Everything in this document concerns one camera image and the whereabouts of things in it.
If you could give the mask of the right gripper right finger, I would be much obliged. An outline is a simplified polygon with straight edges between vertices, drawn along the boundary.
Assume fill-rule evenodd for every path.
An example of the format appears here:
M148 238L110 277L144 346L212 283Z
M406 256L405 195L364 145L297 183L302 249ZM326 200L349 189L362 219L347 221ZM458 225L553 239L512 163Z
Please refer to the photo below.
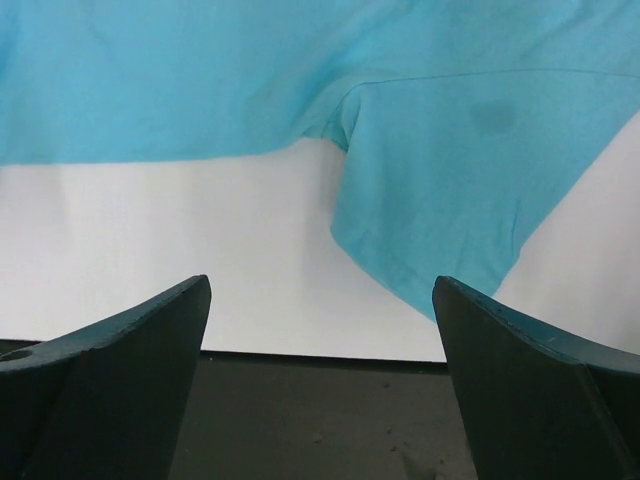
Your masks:
M451 277L432 301L478 478L638 478L638 355Z

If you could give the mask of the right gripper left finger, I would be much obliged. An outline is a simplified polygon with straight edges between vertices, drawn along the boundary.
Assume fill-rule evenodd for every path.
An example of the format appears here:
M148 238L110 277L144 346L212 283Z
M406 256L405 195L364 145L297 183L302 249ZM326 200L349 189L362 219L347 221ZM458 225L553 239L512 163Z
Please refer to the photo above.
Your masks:
M210 303L197 275L2 355L2 478L167 478Z

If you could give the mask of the light teal polo shirt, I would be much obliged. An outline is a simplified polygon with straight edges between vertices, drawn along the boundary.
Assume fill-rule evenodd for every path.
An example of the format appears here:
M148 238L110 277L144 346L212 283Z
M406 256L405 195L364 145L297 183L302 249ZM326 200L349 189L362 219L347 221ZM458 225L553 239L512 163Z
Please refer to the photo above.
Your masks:
M494 294L639 109L635 1L5 1L5 165L326 139L336 243L432 316Z

